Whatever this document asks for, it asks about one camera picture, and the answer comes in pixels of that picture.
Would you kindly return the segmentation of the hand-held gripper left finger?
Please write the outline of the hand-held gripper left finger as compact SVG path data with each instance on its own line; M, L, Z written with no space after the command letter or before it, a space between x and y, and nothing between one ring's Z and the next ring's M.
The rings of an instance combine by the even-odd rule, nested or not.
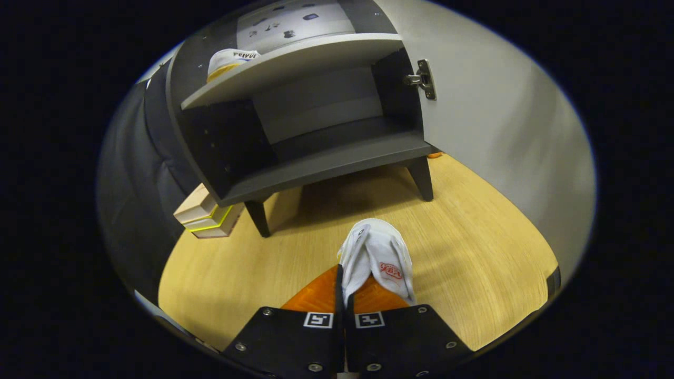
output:
M329 312L260 307L224 357L255 378L337 378L345 370L343 268L329 280Z

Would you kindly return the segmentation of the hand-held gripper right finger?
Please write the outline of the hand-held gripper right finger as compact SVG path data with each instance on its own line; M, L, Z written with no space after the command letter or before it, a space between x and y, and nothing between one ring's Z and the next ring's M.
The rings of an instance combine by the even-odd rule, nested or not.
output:
M408 305L373 276L345 307L346 371L360 378L432 378L473 350L429 304Z

